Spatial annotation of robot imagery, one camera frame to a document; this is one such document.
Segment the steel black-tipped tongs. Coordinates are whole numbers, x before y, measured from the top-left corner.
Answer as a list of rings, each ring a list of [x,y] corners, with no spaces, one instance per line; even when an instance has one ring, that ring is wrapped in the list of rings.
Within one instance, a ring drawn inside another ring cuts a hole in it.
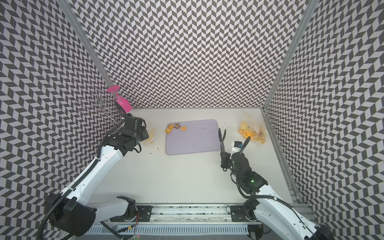
[[[225,144],[224,140],[226,137],[226,131],[224,130],[224,133],[222,134],[221,129],[219,128],[219,141],[220,141],[220,157],[221,157],[221,168],[223,169],[224,172],[226,172],[229,168],[229,161],[230,161],[230,154],[226,152],[225,150]]]

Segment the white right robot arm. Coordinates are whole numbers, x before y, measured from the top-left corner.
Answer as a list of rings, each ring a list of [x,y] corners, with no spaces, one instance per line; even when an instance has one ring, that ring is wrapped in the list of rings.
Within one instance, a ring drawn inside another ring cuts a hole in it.
[[[244,154],[249,143],[235,141],[231,153],[225,151],[220,140],[221,168],[231,171],[232,177],[244,202],[245,215],[251,221],[266,224],[284,240],[333,240],[332,231],[317,225],[300,214],[294,207],[280,198],[276,191],[261,175],[250,167]]]

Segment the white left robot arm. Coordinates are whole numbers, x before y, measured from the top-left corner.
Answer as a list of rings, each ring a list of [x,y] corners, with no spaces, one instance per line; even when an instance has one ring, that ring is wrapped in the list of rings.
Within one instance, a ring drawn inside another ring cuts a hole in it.
[[[118,125],[102,140],[97,155],[79,176],[58,194],[45,199],[45,216],[37,231],[37,239],[44,238],[47,223],[68,233],[65,239],[84,235],[95,223],[118,217],[122,220],[139,219],[136,201],[118,196],[106,203],[91,204],[95,189],[112,167],[128,152],[140,153],[140,143],[149,138],[144,119],[125,115]]]

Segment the pink upside-down wine glass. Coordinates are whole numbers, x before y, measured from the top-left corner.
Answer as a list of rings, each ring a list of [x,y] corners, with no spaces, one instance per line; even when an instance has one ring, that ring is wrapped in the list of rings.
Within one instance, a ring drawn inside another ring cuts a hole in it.
[[[119,94],[120,88],[121,88],[120,86],[114,85],[114,86],[109,87],[107,89],[107,92],[112,94],[112,96],[114,97],[115,101],[123,108],[125,113],[128,114],[133,108],[132,108],[131,104],[129,103],[129,101],[127,99],[125,99],[124,97],[120,96],[120,94]]]

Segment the lilac plastic tray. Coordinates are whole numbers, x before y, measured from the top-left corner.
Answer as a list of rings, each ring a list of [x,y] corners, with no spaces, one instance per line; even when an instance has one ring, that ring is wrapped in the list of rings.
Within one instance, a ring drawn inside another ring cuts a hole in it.
[[[220,150],[219,128],[215,120],[180,122],[185,131],[173,128],[166,133],[166,154],[183,155]]]

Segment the chrome glass drying rack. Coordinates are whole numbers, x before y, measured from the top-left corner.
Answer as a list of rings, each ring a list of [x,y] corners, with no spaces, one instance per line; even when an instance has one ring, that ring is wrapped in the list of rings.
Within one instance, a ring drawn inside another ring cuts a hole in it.
[[[119,111],[119,108],[115,104],[121,98],[119,89],[119,86],[112,86],[112,90],[95,90],[88,96],[79,97],[75,100],[77,114],[80,117],[86,117],[95,112],[96,114],[108,117],[117,125],[121,124],[124,117],[121,115],[118,118],[112,117],[113,107],[116,107]]]

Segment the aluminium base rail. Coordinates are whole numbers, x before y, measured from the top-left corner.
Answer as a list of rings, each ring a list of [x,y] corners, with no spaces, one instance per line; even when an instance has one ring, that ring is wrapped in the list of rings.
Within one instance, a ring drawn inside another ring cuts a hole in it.
[[[95,220],[96,224],[133,225],[202,225],[202,224],[249,224],[266,223],[266,218],[276,217],[271,211],[257,205],[253,211],[241,205],[136,205],[132,217],[124,217],[117,212],[112,217]]]

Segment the clear resealable bag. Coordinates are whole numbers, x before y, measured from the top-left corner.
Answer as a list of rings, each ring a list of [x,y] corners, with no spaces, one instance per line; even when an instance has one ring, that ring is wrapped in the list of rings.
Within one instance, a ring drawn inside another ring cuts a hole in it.
[[[255,141],[263,145],[268,138],[268,133],[266,131],[265,125],[262,122],[255,122],[254,131],[257,133],[255,135]]]

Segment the clear bag yellow chick print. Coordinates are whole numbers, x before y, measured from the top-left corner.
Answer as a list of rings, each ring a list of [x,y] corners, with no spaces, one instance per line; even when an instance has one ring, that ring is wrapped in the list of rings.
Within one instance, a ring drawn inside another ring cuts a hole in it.
[[[154,144],[155,142],[155,137],[156,137],[156,128],[150,128],[148,130],[149,138],[143,141],[143,146],[144,147],[150,147]]]

